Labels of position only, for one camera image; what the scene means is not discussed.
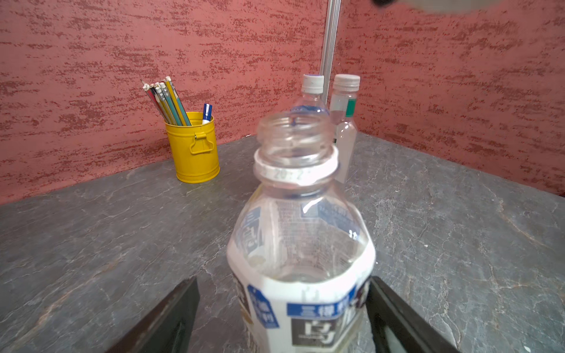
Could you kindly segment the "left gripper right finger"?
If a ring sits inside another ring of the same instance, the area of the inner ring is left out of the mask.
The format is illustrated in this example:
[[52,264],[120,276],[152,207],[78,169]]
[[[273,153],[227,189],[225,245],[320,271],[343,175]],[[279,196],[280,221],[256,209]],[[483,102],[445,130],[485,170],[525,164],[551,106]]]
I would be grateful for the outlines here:
[[377,352],[458,353],[449,341],[377,276],[369,279],[366,310]]

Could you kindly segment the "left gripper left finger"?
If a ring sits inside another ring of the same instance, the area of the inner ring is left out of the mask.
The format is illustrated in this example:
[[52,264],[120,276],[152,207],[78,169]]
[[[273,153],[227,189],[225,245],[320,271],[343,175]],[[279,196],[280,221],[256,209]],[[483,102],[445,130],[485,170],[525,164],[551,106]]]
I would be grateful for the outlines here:
[[180,282],[109,352],[187,352],[200,293],[197,278]]

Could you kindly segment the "small clear bottle white label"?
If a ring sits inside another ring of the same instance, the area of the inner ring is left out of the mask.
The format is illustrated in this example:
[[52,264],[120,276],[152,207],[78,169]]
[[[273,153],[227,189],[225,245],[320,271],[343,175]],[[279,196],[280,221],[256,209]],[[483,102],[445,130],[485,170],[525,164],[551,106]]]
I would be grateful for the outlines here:
[[333,125],[324,113],[262,119],[259,187],[227,247],[252,352],[353,352],[376,251],[339,188]]

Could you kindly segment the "clear bottle green label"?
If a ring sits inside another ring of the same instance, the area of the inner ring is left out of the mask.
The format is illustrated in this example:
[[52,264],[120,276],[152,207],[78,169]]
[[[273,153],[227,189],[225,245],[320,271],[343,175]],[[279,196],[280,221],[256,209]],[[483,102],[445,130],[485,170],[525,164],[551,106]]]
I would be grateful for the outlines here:
[[330,117],[335,125],[334,144],[338,149],[338,171],[335,179],[345,184],[358,133],[354,122],[358,92],[332,90]]

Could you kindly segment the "clear bottle blue label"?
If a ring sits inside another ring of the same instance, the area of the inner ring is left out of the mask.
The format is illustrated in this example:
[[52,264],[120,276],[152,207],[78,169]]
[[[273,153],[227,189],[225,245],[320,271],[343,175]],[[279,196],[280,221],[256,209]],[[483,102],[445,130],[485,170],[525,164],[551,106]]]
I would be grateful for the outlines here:
[[292,105],[291,112],[307,112],[307,113],[321,113],[329,114],[328,107],[323,100],[322,95],[310,95],[303,94],[301,92],[301,97]]

